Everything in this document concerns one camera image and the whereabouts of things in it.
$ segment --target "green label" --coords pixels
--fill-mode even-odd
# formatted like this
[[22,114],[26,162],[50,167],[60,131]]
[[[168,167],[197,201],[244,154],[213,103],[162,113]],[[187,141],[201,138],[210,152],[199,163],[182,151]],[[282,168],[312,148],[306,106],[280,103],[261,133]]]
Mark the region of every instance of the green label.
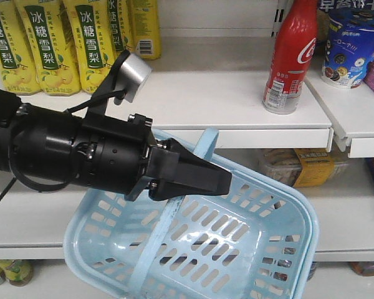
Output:
[[115,50],[121,52],[125,50],[122,44],[122,38],[119,27],[119,13],[118,13],[118,1],[109,0],[108,10],[110,13],[110,27],[112,32],[113,44],[115,45]]
[[47,25],[46,14],[42,6],[25,6],[25,10],[32,24],[32,30],[36,37],[43,69],[59,69],[54,49],[50,39],[49,26]]
[[101,69],[104,65],[97,39],[93,7],[90,5],[78,5],[75,8],[79,17],[80,27],[82,28],[87,65],[92,69]]
[[14,55],[11,52],[10,45],[7,40],[6,33],[0,20],[0,59],[2,66],[5,69],[16,69],[18,65],[14,59]]

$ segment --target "bottom shelf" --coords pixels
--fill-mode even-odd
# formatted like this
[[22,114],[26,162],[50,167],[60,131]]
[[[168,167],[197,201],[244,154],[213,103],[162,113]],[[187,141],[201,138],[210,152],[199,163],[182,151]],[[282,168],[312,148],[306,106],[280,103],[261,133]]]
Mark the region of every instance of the bottom shelf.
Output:
[[[24,287],[4,283],[0,286],[0,299],[113,298],[79,280],[63,260],[37,260],[34,265],[31,282]],[[361,277],[345,262],[319,263],[314,277],[306,284],[302,299],[324,298],[374,299],[374,276]]]

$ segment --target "barcode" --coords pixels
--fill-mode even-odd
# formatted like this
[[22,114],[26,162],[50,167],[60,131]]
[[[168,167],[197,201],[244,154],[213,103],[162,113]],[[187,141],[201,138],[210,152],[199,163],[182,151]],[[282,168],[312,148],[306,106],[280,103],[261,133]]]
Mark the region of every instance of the barcode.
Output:
[[139,40],[138,50],[141,55],[152,55],[152,40],[150,39]]
[[282,91],[284,90],[284,83],[274,80],[272,88],[269,93],[269,104],[273,107],[279,107],[282,100]]

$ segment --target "basket hole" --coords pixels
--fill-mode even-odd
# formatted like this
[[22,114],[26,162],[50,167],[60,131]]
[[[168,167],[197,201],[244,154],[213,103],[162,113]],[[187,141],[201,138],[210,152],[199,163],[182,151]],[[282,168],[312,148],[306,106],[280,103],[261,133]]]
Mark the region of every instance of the basket hole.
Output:
[[212,227],[211,230],[216,232],[223,224],[225,224],[229,220],[229,217],[226,215],[223,215],[218,221],[216,221]]
[[149,213],[142,221],[141,221],[141,224],[146,226],[147,224],[149,224],[152,220],[155,219],[156,216],[159,215],[159,211],[158,210],[154,210],[152,211],[151,213]]
[[127,204],[127,202],[126,202],[126,200],[124,200],[124,198],[119,197],[119,199],[118,199],[118,204],[119,204],[121,207],[125,207],[126,204]]
[[115,277],[116,280],[119,280],[120,282],[126,278],[125,274],[119,274],[118,276]]
[[237,242],[239,239],[243,237],[243,235],[247,233],[248,230],[249,226],[243,223],[242,226],[233,234],[231,240]]
[[117,217],[119,217],[120,214],[122,214],[122,212],[119,211],[116,207],[114,207],[114,208],[112,209],[111,213],[112,213],[114,216],[117,216]]
[[275,204],[274,204],[274,209],[280,209],[283,205],[285,204],[285,201],[277,201]]
[[132,243],[129,245],[130,250],[135,250],[144,240],[148,237],[148,234],[139,235]]
[[158,253],[156,254],[157,256],[161,255],[167,248],[168,246],[165,243],[161,244],[161,247],[158,249]]
[[228,244],[223,244],[220,248],[212,255],[212,260],[217,261],[220,257],[229,250]]
[[273,294],[281,296],[282,293],[284,292],[284,289],[281,287],[278,287],[277,285],[270,285],[269,291],[272,292]]
[[180,255],[171,265],[170,270],[175,271],[187,259],[187,254]]
[[85,231],[90,232],[91,234],[96,234],[98,232],[98,227],[92,224],[87,224],[85,226]]
[[177,292],[176,292],[176,290],[174,290],[174,289],[171,288],[171,289],[168,291],[168,294],[169,294],[170,297],[174,297],[174,296],[176,296]]
[[179,227],[179,229],[171,236],[171,239],[173,241],[179,239],[181,237],[181,235],[183,235],[186,230],[188,229],[188,225],[187,224],[183,224],[181,227]]
[[240,198],[241,198],[241,195],[240,195],[240,194],[236,194],[236,195],[234,195],[234,196],[231,198],[231,202],[232,202],[233,204],[235,204],[236,202],[239,201]]
[[196,259],[190,260],[189,263],[185,265],[183,269],[181,269],[180,275],[183,277],[186,276],[187,274],[190,273],[192,269],[194,269],[195,266],[197,266],[197,264],[198,264],[198,261]]
[[269,265],[272,265],[272,264],[273,264],[273,261],[274,261],[274,259],[272,259],[271,257],[264,257],[264,258],[262,259],[262,263],[267,263],[267,264],[269,264]]
[[272,235],[269,238],[270,242],[280,242],[281,240],[282,240],[282,236],[281,235]]
[[286,242],[299,242],[300,235],[287,235],[285,237]]
[[262,216],[262,217],[266,217],[266,216],[270,215],[270,213],[271,213],[270,210],[264,210],[259,215]]
[[197,222],[199,218],[204,216],[204,214],[209,210],[207,206],[203,206],[202,208],[199,209],[197,213],[194,214],[194,216],[191,218],[192,221]]
[[219,244],[218,239],[213,239],[210,243],[201,251],[202,255],[205,256],[212,251]]
[[261,275],[264,275],[264,276],[270,276],[270,270],[269,270],[269,269],[260,268],[258,272],[259,272],[259,274],[261,274]]
[[209,266],[204,263],[202,266],[200,266],[200,268],[197,269],[197,271],[195,271],[194,274],[192,274],[191,281],[196,282],[202,275],[204,275],[206,271],[208,271],[208,269]]
[[226,228],[223,229],[222,235],[224,237],[228,236],[236,227],[238,226],[238,221],[233,219]]
[[249,196],[250,198],[257,198],[259,197],[260,195],[263,194],[263,191],[260,190],[260,189],[255,189],[253,190],[253,192],[251,193],[251,195]]
[[253,213],[255,213],[257,210],[259,210],[261,207],[258,204],[254,204],[249,210]]
[[169,262],[175,255],[177,254],[177,250],[175,248],[171,249],[168,254],[166,254],[161,260],[160,264],[165,265],[167,262]]
[[184,211],[183,216],[187,217],[199,206],[198,201],[193,201]]
[[263,298],[262,293],[259,293],[259,292],[255,291],[255,290],[252,290],[249,293],[249,296],[251,296],[251,298],[253,298],[253,299],[262,299]]
[[106,201],[100,201],[99,203],[98,203],[98,206],[101,208],[101,209],[103,209],[103,210],[109,210],[110,209],[110,207],[111,207],[111,205],[109,204],[109,203],[107,203]]
[[296,251],[297,251],[297,249],[296,249],[296,248],[293,248],[293,247],[284,247],[284,248],[282,249],[282,253],[283,253],[283,254],[295,254]]
[[268,246],[266,247],[266,252],[268,254],[275,254],[279,251],[279,248],[277,246]]
[[109,198],[109,199],[115,199],[117,197],[116,193],[105,191],[104,194]]
[[216,277],[219,275],[219,270],[214,269],[211,273],[208,274],[207,277],[201,282],[201,285],[205,288],[207,287]]
[[94,264],[92,265],[92,267],[93,267],[94,269],[96,269],[96,268],[100,268],[103,264],[104,264],[104,263],[102,263],[102,262],[97,262],[97,263],[94,263]]
[[104,270],[104,273],[107,275],[111,275],[113,272],[115,272],[114,268],[108,268]]
[[266,282],[261,279],[255,279],[255,286],[259,288],[264,288],[266,286]]
[[274,272],[273,278],[277,280],[281,280],[282,282],[286,282],[288,279],[288,275],[285,273],[281,273],[281,272]]
[[243,201],[239,206],[246,208],[252,201],[248,201],[247,199]]
[[279,260],[277,262],[277,265],[280,266],[280,267],[284,267],[284,268],[291,268],[292,261],[290,261],[290,260]]
[[269,201],[271,201],[273,199],[273,196],[268,194],[264,197],[261,198],[260,202],[263,203],[263,204],[267,204]]
[[108,230],[108,229],[102,229],[102,230],[100,231],[100,234],[101,234],[102,236],[104,236],[104,237],[109,237],[110,234],[111,234],[111,231]]
[[222,276],[213,286],[212,292],[217,293],[224,287],[230,280],[230,276],[228,274]]
[[117,222],[113,219],[107,219],[106,223],[111,227],[114,227],[117,224]]
[[246,192],[249,189],[249,185],[243,184],[242,187],[239,189],[239,192]]
[[196,251],[198,250],[201,245],[206,242],[209,239],[209,236],[207,234],[203,234],[197,241],[194,242],[193,245],[191,245],[191,250]]
[[102,222],[105,219],[105,216],[100,214],[100,213],[94,212],[92,214],[92,219],[96,220],[96,221],[99,221],[99,222]]
[[202,226],[207,226],[209,223],[211,223],[217,216],[219,215],[218,211],[212,211],[202,222]]
[[234,249],[222,262],[222,264],[227,267],[228,265],[230,265],[230,263],[236,259],[236,257],[238,257],[239,255],[239,250],[238,249]]

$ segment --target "coca-cola logo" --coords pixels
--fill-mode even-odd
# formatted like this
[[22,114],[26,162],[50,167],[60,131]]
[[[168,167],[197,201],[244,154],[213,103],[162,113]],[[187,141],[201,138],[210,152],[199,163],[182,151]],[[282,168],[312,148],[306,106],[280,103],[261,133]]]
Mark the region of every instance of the coca-cola logo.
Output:
[[316,48],[316,38],[312,39],[298,55],[298,63],[305,64],[309,62],[313,56],[314,49]]

